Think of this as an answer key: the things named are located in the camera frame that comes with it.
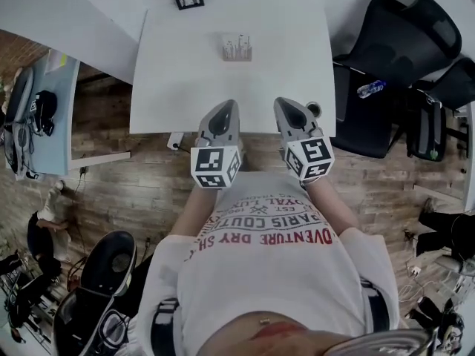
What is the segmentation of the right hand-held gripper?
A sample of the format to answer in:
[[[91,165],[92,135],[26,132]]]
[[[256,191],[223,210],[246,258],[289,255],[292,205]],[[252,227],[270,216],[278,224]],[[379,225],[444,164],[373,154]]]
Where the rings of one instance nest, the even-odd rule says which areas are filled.
[[[335,161],[333,148],[312,112],[294,100],[278,97],[274,113],[282,136],[283,160],[291,175],[301,182],[328,175]]]

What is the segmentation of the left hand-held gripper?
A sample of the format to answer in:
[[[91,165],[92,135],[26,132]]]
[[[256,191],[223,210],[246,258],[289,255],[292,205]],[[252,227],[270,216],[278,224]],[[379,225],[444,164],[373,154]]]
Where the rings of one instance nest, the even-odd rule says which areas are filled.
[[[216,105],[201,120],[191,148],[191,176],[205,189],[231,187],[242,165],[238,104],[230,99]]]

